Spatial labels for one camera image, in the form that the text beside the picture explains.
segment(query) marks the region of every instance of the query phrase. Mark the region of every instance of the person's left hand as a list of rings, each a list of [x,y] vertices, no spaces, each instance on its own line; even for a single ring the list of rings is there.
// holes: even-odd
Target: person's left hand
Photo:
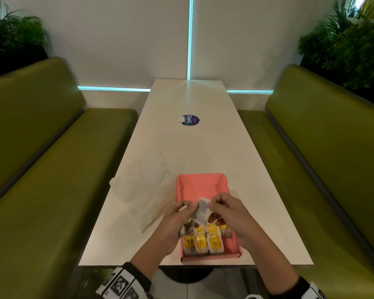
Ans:
[[[156,228],[151,238],[159,241],[166,255],[171,254],[179,242],[179,231],[186,223],[198,204],[192,201],[179,201],[170,207],[162,218],[160,225]]]

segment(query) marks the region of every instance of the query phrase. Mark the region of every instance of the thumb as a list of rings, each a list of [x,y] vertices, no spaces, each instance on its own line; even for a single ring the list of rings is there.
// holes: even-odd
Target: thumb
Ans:
[[[230,210],[226,208],[225,206],[222,206],[221,204],[213,203],[213,202],[208,203],[208,208],[212,212],[219,214],[223,218],[226,218],[230,212]]]
[[[196,202],[193,202],[191,205],[186,207],[184,210],[181,210],[177,214],[177,216],[179,216],[180,219],[183,220],[183,222],[186,222],[191,217],[191,215],[193,215],[193,213],[197,209],[197,206],[198,204]]]

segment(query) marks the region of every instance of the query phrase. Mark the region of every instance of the bench backrest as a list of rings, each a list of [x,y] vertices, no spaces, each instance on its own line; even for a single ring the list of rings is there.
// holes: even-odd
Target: bench backrest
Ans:
[[[0,188],[85,105],[69,69],[52,58],[0,77]]]
[[[374,105],[290,65],[266,107],[374,248]]]

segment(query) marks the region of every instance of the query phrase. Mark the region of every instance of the pink box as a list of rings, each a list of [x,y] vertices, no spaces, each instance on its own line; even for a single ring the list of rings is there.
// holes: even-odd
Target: pink box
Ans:
[[[180,174],[176,181],[176,201],[198,201],[201,197],[211,200],[221,192],[230,193],[227,178],[222,173]],[[231,238],[222,237],[224,254],[204,256],[184,256],[183,239],[180,239],[181,262],[239,258],[242,255],[235,233]]]

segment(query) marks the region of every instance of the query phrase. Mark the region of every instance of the table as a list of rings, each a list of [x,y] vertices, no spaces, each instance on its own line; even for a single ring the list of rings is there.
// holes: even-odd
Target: table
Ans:
[[[197,125],[178,118],[195,115]],[[175,174],[224,173],[231,195],[294,265],[313,262],[221,81],[157,79],[144,105],[117,174],[135,158],[158,149]],[[113,266],[129,261],[158,226],[141,234],[123,202],[110,190],[91,233],[80,266]],[[180,248],[161,266],[254,265],[246,250],[236,259],[180,262]]]

